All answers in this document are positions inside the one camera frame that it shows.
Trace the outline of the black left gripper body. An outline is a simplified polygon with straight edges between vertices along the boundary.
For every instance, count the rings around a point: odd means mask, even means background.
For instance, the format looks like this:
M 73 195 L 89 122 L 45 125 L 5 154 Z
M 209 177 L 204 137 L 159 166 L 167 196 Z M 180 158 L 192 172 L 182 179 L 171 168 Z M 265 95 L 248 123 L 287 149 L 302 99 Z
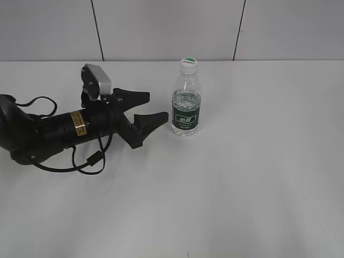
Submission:
M 130 123 L 125 116 L 127 110 L 122 110 L 117 105 L 113 97 L 113 91 L 111 95 L 102 96 L 95 101 L 91 101 L 82 91 L 81 101 L 83 108 L 88 111 L 93 111 L 96 115 L 101 117 L 100 122 L 105 124 L 105 129 L 109 134 L 117 133 L 133 149 L 142 146 L 142 142 L 132 142 L 132 123 Z

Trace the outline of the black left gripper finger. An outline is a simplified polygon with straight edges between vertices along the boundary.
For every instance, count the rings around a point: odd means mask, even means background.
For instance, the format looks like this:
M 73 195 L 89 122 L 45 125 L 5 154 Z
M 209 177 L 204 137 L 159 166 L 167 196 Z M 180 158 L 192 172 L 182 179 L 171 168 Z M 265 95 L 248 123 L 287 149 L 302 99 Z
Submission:
M 132 124 L 132 142 L 143 142 L 153 131 L 164 125 L 168 119 L 168 112 L 148 115 L 135 114 Z
M 129 110 L 150 101 L 149 92 L 128 91 L 121 88 L 113 89 L 113 97 L 122 110 Z

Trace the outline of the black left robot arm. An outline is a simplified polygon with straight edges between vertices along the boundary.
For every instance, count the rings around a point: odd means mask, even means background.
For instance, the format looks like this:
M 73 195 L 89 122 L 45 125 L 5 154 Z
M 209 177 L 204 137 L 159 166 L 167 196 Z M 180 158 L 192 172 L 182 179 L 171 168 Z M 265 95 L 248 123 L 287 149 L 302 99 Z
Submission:
M 82 93 L 82 109 L 48 115 L 25 113 L 11 95 L 1 95 L 1 148 L 18 164 L 40 164 L 64 149 L 118 134 L 131 148 L 168 121 L 167 112 L 134 115 L 130 122 L 125 112 L 150 101 L 148 92 L 115 88 L 113 93 L 92 100 Z

